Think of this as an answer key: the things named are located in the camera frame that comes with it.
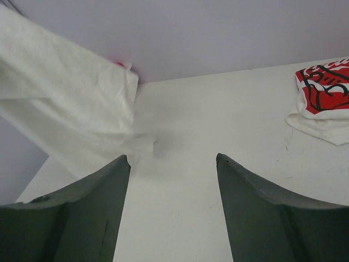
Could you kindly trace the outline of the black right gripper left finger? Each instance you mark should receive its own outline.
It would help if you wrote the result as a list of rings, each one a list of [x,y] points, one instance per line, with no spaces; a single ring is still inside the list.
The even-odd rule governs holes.
[[[1,206],[1,261],[113,261],[129,176],[122,155],[57,191]]]

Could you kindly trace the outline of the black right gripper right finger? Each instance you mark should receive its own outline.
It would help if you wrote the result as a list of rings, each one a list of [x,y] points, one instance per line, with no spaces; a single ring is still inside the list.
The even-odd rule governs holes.
[[[348,261],[348,207],[309,198],[218,154],[234,261]]]

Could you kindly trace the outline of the plain white t-shirt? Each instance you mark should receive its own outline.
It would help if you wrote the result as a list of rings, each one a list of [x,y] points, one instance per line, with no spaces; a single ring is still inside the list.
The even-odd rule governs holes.
[[[78,178],[153,152],[134,124],[138,76],[1,7],[1,113]]]

